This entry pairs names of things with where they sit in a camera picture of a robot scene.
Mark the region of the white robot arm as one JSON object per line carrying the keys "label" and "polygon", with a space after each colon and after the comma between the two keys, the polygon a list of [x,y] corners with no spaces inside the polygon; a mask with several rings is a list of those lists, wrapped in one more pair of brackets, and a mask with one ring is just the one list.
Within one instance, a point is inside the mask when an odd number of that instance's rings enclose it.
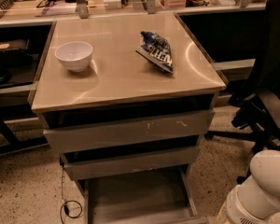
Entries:
{"label": "white robot arm", "polygon": [[250,175],[236,185],[225,202],[230,224],[267,224],[280,213],[280,151],[263,150],[253,156]]}

